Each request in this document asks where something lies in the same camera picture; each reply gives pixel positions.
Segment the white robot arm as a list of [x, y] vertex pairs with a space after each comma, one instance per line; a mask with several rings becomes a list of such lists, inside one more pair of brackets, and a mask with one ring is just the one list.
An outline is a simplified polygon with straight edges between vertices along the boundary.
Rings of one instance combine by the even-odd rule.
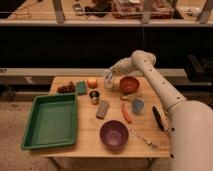
[[170, 171], [213, 171], [213, 110], [188, 100], [155, 68], [156, 56], [136, 50], [108, 71], [113, 76], [140, 71], [161, 101], [173, 128]]

